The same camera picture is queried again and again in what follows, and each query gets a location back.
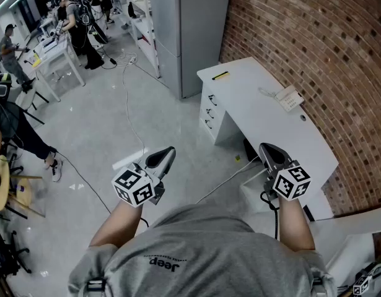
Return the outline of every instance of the black pants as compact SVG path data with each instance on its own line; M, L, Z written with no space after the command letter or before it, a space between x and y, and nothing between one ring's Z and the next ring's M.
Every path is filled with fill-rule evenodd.
M50 152L56 152L55 148L48 146L40 136L37 135L33 127L29 124L24 113L20 111L17 128L17 135L12 138L18 147L35 154L38 158L45 160Z
M69 30L72 37L72 45L77 55L87 55L87 63L90 66L98 64L102 61L101 56L92 47L89 37L87 36L88 28L85 26L73 27Z

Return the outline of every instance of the gray floor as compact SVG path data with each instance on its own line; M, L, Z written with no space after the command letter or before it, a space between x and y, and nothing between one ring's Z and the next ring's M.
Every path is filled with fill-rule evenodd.
M108 54L117 58L121 49L136 52L137 65L154 75L132 38L115 32L106 47ZM105 67L112 67L106 59L105 62ZM241 137L213 146L207 133L199 128L200 95L178 101L165 86L135 66L125 70L125 85L123 67L94 71L81 67L79 72L86 82L84 87L77 84L68 67L60 72L61 80L57 82L54 76L50 80L61 102L45 92L50 103L36 98L38 110L29 111L46 122L37 127L40 137L70 159L110 209L118 202L110 183L115 175L112 164L142 149L127 120L125 87L129 117L146 148L172 145L177 150L172 169L164 178L167 190L162 200L157 206L144 206L143 217L149 223L172 208L195 203L247 164ZM236 155L240 155L240 161L235 161ZM8 282L13 291L23 296L65 296L71 269L108 212L68 161L64 161L58 183L51 181L51 171L45 171L43 162L34 155L23 152L17 162L25 166L25 173L43 176L43 181L32 182L33 208L45 213L46 218L29 215L24 220L5 213L11 222L2 225L0 221L0 228L16 230L20 246L30 249L24 260L33 273L21 270ZM255 231L273 235L274 214L252 213L239 193L239 183L259 170L260 167L240 173L206 201L240 215ZM145 229L141 222L138 232Z

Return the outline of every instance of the jeep logo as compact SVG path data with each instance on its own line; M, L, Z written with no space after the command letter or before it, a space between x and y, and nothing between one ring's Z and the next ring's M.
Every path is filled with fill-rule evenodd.
M178 264L171 264L170 262L164 262L163 260L157 260L156 257L154 259L151 259L149 264L158 265L160 267L165 267L167 270L171 270L171 272L174 272L175 268L179 267Z

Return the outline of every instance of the black office chair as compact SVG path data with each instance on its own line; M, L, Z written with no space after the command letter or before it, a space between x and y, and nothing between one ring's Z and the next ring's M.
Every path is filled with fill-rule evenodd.
M19 251L15 248L14 235L17 233L13 231L11 233L11 243L6 244L0 235L0 279L6 278L8 275L17 275L17 272L21 267L27 272L32 271L26 268L25 264L19 257L22 252L29 253L29 249L23 248Z

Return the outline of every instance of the telephone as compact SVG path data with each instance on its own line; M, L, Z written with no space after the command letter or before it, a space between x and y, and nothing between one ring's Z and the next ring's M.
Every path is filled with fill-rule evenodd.
M293 85L282 89L274 98L287 112L290 112L290 110L304 102L304 98L299 95L299 92L296 91Z

